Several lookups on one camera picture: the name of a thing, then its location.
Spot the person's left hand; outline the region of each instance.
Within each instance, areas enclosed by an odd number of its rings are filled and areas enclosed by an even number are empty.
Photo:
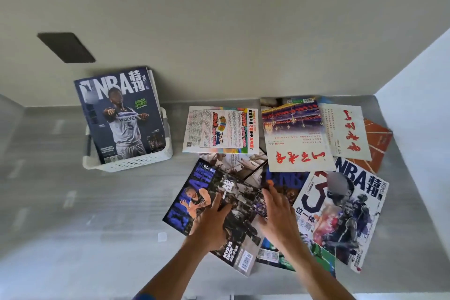
[[[218,250],[226,243],[223,223],[231,210],[231,204],[228,203],[222,210],[218,211],[221,200],[222,194],[217,192],[211,208],[206,209],[200,216],[195,218],[192,224],[189,237],[197,240],[198,244],[205,248],[205,253]]]

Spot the red chinese calligraphy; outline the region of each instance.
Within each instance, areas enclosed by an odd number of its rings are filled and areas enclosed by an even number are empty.
[[[301,160],[302,160],[304,163],[307,162],[307,161],[311,161],[311,159],[308,158],[308,155],[307,155],[306,152],[303,152],[303,153],[301,154]]]
[[[351,131],[348,131],[348,135],[347,135],[347,139],[352,139],[352,140],[358,140],[359,137],[357,137],[355,134],[353,134]]]
[[[352,119],[352,117],[350,115],[348,115],[348,110],[345,110],[344,113],[345,113],[345,115],[347,115],[347,117],[344,120],[350,121]]]
[[[352,122],[352,123],[348,123],[348,124],[346,124],[345,125],[347,128],[351,128],[351,129],[353,129],[353,130],[355,130],[355,124]]]
[[[281,156],[281,153],[277,152],[277,163],[281,164],[283,160],[286,159],[286,156]]]
[[[314,159],[317,159],[317,157],[324,157],[325,156],[325,152],[319,153],[319,154],[314,154],[313,152],[311,152],[312,157]]]
[[[294,163],[294,161],[298,158],[298,154],[292,153],[292,152],[288,152],[290,158],[289,161],[291,162],[291,164]]]
[[[352,142],[352,144],[350,146],[348,146],[347,149],[354,150],[356,152],[361,150],[361,148],[359,146],[357,146],[354,142]]]

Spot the table surface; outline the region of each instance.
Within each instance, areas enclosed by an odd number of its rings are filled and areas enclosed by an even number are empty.
[[[373,96],[330,99],[361,105],[385,125]],[[259,101],[163,105],[173,157],[114,173],[83,169],[80,107],[26,109],[0,165],[5,299],[130,297],[173,256],[184,237],[161,219],[198,159],[181,152],[189,105],[259,108]],[[363,271],[337,261],[338,280],[353,293],[450,291],[450,262],[395,141],[379,176],[390,187]],[[166,242],[158,242],[160,232]],[[186,294],[304,292],[293,272],[257,263],[245,278],[209,254]]]

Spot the blue sleeve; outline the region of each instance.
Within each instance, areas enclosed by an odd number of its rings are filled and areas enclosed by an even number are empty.
[[[155,298],[153,296],[151,296],[150,294],[138,294],[136,295],[133,300],[155,300]]]

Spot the dark rectangular object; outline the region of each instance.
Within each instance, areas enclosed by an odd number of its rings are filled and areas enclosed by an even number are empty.
[[[41,32],[37,37],[64,63],[94,63],[95,58],[72,32]]]

